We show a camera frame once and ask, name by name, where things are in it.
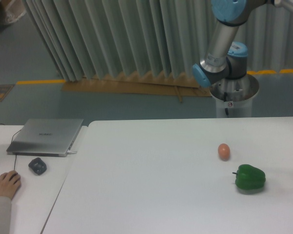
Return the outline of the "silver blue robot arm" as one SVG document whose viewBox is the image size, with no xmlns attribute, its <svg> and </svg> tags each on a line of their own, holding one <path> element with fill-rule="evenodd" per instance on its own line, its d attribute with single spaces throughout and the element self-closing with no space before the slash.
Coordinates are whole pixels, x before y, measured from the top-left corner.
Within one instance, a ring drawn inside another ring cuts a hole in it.
<svg viewBox="0 0 293 234">
<path fill-rule="evenodd" d="M 217 24 L 206 55 L 194 64 L 197 83 L 224 102 L 245 101 L 259 90 L 256 78 L 247 74 L 247 46 L 235 42 L 239 26 L 247 22 L 252 10 L 272 4 L 293 13 L 293 0 L 213 0 L 212 11 Z"/>
</svg>

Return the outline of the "grey sleeved forearm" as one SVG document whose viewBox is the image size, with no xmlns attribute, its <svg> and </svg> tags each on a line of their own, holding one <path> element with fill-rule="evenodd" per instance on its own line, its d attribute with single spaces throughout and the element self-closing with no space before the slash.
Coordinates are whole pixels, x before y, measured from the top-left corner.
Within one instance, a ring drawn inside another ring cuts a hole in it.
<svg viewBox="0 0 293 234">
<path fill-rule="evenodd" d="M 0 196 L 0 234 L 10 233 L 11 205 L 10 198 Z"/>
</svg>

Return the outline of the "person's right hand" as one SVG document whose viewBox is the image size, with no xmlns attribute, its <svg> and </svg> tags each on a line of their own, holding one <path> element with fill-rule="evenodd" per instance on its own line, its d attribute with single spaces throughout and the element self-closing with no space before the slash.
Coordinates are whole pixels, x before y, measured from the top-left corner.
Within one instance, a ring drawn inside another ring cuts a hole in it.
<svg viewBox="0 0 293 234">
<path fill-rule="evenodd" d="M 16 184 L 11 184 L 9 182 L 9 179 L 13 174 L 18 174 L 18 172 L 13 170 L 0 175 L 0 197 L 6 197 L 12 200 L 21 187 L 21 178 Z"/>
</svg>

